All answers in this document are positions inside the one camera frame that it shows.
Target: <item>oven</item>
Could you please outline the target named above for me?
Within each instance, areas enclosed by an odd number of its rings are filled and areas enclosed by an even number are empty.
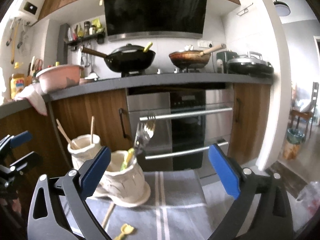
[[[166,159],[155,170],[197,169],[200,177],[214,174],[209,145],[228,152],[233,115],[232,89],[181,89],[127,97],[132,137],[139,121],[156,116],[156,129],[145,148],[145,159]]]

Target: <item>scissors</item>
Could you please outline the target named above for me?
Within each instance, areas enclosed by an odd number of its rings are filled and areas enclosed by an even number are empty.
[[[37,59],[35,60],[35,63],[34,63],[34,65],[33,65],[33,68],[32,68],[33,73],[34,73],[34,74],[33,74],[34,76],[36,75],[37,72],[39,72],[40,70],[42,70],[42,65],[43,65],[42,59],[37,58]]]

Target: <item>pink towel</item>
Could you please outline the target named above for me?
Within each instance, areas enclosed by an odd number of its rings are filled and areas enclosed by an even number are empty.
[[[41,95],[39,95],[33,85],[25,87],[20,93],[18,93],[14,100],[28,99],[29,103],[37,110],[39,114],[47,116],[47,107]]]

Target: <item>ceramic utensil holder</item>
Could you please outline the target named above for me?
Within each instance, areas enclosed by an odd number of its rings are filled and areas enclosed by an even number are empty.
[[[93,144],[90,144],[90,140],[90,134],[73,139],[72,142],[80,147],[79,150],[71,149],[70,144],[68,144],[68,152],[71,154],[72,164],[76,170],[79,170],[86,160],[93,159],[101,149],[100,137],[98,135],[93,135]]]
[[[130,205],[132,203],[145,202],[149,196],[146,196],[144,174],[135,156],[130,160],[128,168],[120,171],[125,154],[126,151],[111,154],[111,162],[100,184],[117,205],[130,207],[135,206]]]

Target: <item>wall shelf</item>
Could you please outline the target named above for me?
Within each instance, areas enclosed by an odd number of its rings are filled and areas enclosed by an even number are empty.
[[[68,46],[77,47],[78,45],[81,45],[83,42],[91,41],[91,40],[97,40],[98,44],[103,44],[105,37],[106,37],[106,33],[105,32],[100,32],[100,33],[95,33],[95,34],[88,35],[88,36],[85,36],[85,37],[82,37],[82,38],[77,38],[74,41],[66,42],[66,44]]]

